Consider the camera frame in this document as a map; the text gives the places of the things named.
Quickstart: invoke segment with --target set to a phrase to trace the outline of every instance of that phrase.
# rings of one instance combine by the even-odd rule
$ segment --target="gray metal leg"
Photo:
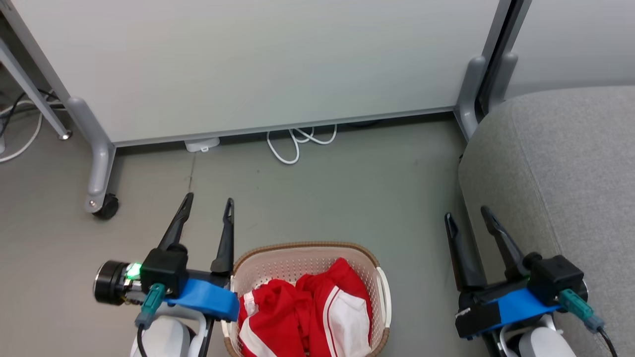
[[[82,132],[93,149],[93,166],[84,208],[90,213],[95,213],[104,203],[116,148],[83,99],[70,97],[67,108],[72,111],[76,121],[81,123]]]
[[[37,91],[36,86],[29,79],[18,60],[13,56],[6,43],[0,39],[0,62],[11,73],[16,82],[22,87],[22,90],[29,96],[36,107],[42,112],[46,120],[52,125],[53,129],[59,134],[60,140],[70,138],[71,132],[57,118],[53,109],[46,103],[42,95]]]
[[[518,62],[518,55],[515,53],[507,52],[503,54],[500,67],[496,77],[493,78],[490,98],[488,101],[488,110],[492,110],[498,104],[501,104],[505,100],[505,93],[507,92],[507,86],[516,68]]]
[[[474,57],[470,60],[467,64],[461,91],[458,94],[457,106],[454,109],[458,125],[461,127],[461,131],[463,131],[467,141],[470,140],[478,126],[474,103],[486,69],[487,61],[484,56]]]

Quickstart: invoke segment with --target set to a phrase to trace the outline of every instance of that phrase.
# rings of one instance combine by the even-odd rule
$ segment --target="black cable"
[[[60,100],[56,95],[54,94],[50,94],[45,90],[41,90],[41,89],[37,89],[39,92],[45,94],[46,96],[44,97],[44,100],[48,99],[49,97],[55,98],[57,100]],[[15,102],[13,103],[13,106],[11,106],[11,110],[9,111],[9,113],[6,115],[6,120],[4,121],[4,123],[2,124],[2,129],[0,130],[0,138],[4,135],[4,131],[6,130],[6,127],[9,125],[9,121],[11,121],[11,117],[16,113],[16,108],[18,107],[18,103],[20,102],[20,100],[22,99],[22,97],[24,97],[26,95],[26,93],[22,92],[22,94],[20,94],[20,96],[15,100]]]
[[[371,121],[362,121],[357,123],[347,123],[348,126],[352,126],[353,128],[367,128],[369,126],[373,126],[379,124],[381,120],[371,120]]]
[[[11,116],[13,115],[13,113],[15,112],[15,109],[18,107],[18,102],[20,101],[20,99],[22,99],[22,97],[24,97],[26,95],[26,93],[22,93],[20,94],[20,96],[15,100],[15,102],[13,103],[13,107],[11,107],[11,110],[9,111],[9,114],[6,117],[6,120],[4,121],[3,125],[2,125],[2,130],[0,130],[0,138],[4,135],[4,131],[6,130],[7,125],[9,125],[9,120],[11,120]]]
[[[606,345],[608,346],[608,350],[611,351],[611,356],[617,357],[617,351],[615,350],[615,346],[613,346],[613,342],[611,342],[611,339],[608,338],[608,335],[606,334],[606,331],[604,331],[604,328],[600,327],[598,329],[598,332],[600,335],[602,335],[604,342],[606,342]]]
[[[51,104],[51,109],[64,109],[63,104]],[[38,111],[39,109],[35,105],[21,105],[15,110],[13,115],[17,115],[24,112]],[[9,116],[9,113],[0,114],[0,119],[4,119]]]
[[[137,330],[137,347],[139,348],[139,353],[141,353],[141,357],[148,357],[145,353],[144,342],[141,340],[141,336],[144,332],[144,326],[139,325],[139,329]]]
[[[50,93],[48,93],[48,92],[47,92],[47,91],[45,91],[45,90],[41,90],[41,89],[39,89],[39,88],[38,88],[38,89],[37,89],[37,91],[38,91],[38,92],[40,92],[40,93],[42,93],[42,94],[46,94],[46,95],[47,95],[47,98],[48,98],[48,97],[51,97],[51,98],[55,98],[55,99],[57,99],[57,100],[60,100],[60,99],[59,99],[59,98],[58,98],[55,94],[50,94]]]

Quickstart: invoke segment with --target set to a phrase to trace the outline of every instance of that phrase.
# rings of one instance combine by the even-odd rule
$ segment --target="plastic basket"
[[[328,270],[338,258],[344,258],[366,285],[373,309],[371,353],[377,356],[390,333],[392,305],[388,280],[377,258],[366,248],[341,242],[307,242],[265,246],[244,254],[234,264],[231,290],[239,297],[272,279],[290,283],[304,274]],[[225,346],[232,357],[243,357],[238,339],[238,325],[222,322]]]

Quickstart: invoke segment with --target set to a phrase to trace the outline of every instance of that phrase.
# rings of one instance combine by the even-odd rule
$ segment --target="cord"
[[[295,134],[293,133],[293,131],[297,131],[300,134],[302,134],[302,136],[304,136],[304,139],[298,139]],[[309,141],[312,141],[316,144],[319,145],[328,145],[330,143],[333,142],[333,140],[335,140],[335,136],[337,135],[337,124],[334,126],[333,128],[333,135],[331,136],[331,139],[327,140],[327,141],[322,141],[322,140],[318,140],[316,139],[313,134],[315,134],[315,128],[311,128],[311,134],[307,134],[306,132],[304,132],[302,129],[300,128],[293,128],[293,129],[289,129],[289,134],[291,135],[291,139],[293,140],[293,145],[295,146],[295,159],[293,160],[286,160],[283,159],[278,153],[277,151],[274,149],[273,144],[271,144],[271,139],[269,138],[269,133],[271,133],[271,131],[267,132],[267,144],[269,145],[269,148],[271,149],[271,152],[273,152],[273,154],[275,155],[275,157],[280,160],[280,162],[287,164],[287,165],[293,165],[296,162],[298,162],[298,160],[300,159],[300,146],[299,144],[304,144],[307,143]]]
[[[606,331],[604,331],[604,328],[603,327],[598,328],[598,332],[600,335],[602,335],[604,342],[606,342],[606,345],[608,346],[608,350],[611,351],[611,356],[617,357],[617,351],[615,350],[615,346],[613,346],[613,342],[611,342],[611,339],[606,334]]]
[[[48,97],[52,97],[51,93],[48,93],[48,92],[45,92],[45,93],[46,93],[46,96],[44,97],[44,100],[48,99]],[[33,102],[31,102],[30,100],[23,100],[23,101],[20,101],[20,99],[21,99],[24,95],[25,95],[25,94],[24,94],[24,93],[22,93],[22,94],[18,97],[18,99],[16,100],[16,102],[13,104],[13,106],[12,106],[11,108],[7,108],[7,109],[5,109],[5,110],[3,110],[3,111],[0,111],[0,116],[4,115],[7,111],[9,112],[9,114],[7,115],[7,118],[6,118],[6,122],[5,122],[5,124],[3,125],[2,132],[0,133],[0,137],[2,137],[2,135],[4,134],[4,131],[5,131],[5,129],[6,129],[6,126],[9,124],[9,119],[12,117],[12,115],[14,115],[14,114],[16,113],[16,110],[15,110],[15,109],[18,107],[18,105],[20,105],[20,104],[28,104],[28,103],[33,104]],[[5,163],[5,162],[7,162],[7,161],[9,161],[9,160],[11,160],[11,159],[15,159],[15,158],[17,158],[19,155],[21,155],[23,152],[25,152],[25,151],[29,148],[29,146],[31,146],[31,144],[33,144],[33,141],[35,141],[35,139],[36,139],[37,135],[38,135],[38,134],[39,134],[39,132],[40,132],[40,129],[42,128],[42,121],[43,121],[43,118],[44,118],[44,114],[40,113],[39,118],[37,119],[37,127],[36,127],[36,130],[35,130],[35,132],[33,133],[33,135],[31,136],[31,138],[29,139],[29,141],[28,141],[28,142],[27,142],[27,143],[26,143],[26,144],[25,144],[25,145],[24,145],[24,146],[23,146],[20,150],[18,150],[17,152],[14,152],[13,154],[11,154],[11,155],[9,155],[9,156],[5,156],[5,157],[3,157],[3,158],[0,158],[0,163]]]
[[[66,110],[66,108],[64,108],[64,105],[60,101],[53,100],[53,101],[47,102],[47,103],[49,104],[49,106],[52,109],[54,109],[56,111],[65,111]],[[31,100],[21,100],[21,101],[18,102],[18,108],[23,106],[23,105],[29,105],[30,107],[16,109],[15,112],[13,112],[13,115],[19,114],[19,113],[23,113],[23,112],[38,110],[38,108],[35,106],[35,103],[33,103],[33,101],[31,101]],[[11,107],[8,107],[8,108],[5,108],[5,109],[1,110],[0,111],[0,119],[4,119],[4,118],[8,117],[8,113],[10,111],[11,111]]]
[[[137,347],[139,348],[139,353],[141,353],[141,357],[148,357],[145,353],[144,342],[141,336],[144,334],[144,326],[139,325],[139,329],[137,330]]]
[[[57,100],[60,100],[55,94],[52,94],[52,90],[51,91],[45,91],[45,90],[41,90],[41,89],[37,89],[38,92],[42,93],[42,94],[46,94],[47,97],[50,98],[55,98]]]
[[[22,92],[22,94],[20,94],[20,96],[15,100],[15,102],[11,106],[11,109],[9,110],[9,115],[7,116],[6,121],[2,125],[2,130],[0,130],[0,137],[4,135],[4,131],[6,130],[6,127],[9,125],[9,120],[11,120],[11,116],[15,112],[15,109],[18,107],[18,103],[20,102],[20,99],[22,99],[22,97],[24,97],[25,95],[26,93]]]
[[[352,126],[353,128],[367,128],[369,126],[377,125],[381,122],[381,120],[371,120],[371,121],[362,121],[356,123],[347,123],[348,126]]]

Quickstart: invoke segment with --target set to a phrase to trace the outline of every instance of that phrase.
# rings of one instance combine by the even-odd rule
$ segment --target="gray sofa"
[[[480,123],[458,171],[488,282],[504,265],[479,209],[524,253],[563,254],[621,356],[635,356],[635,87],[545,91],[504,102]],[[578,357],[609,356],[571,314],[556,324]]]

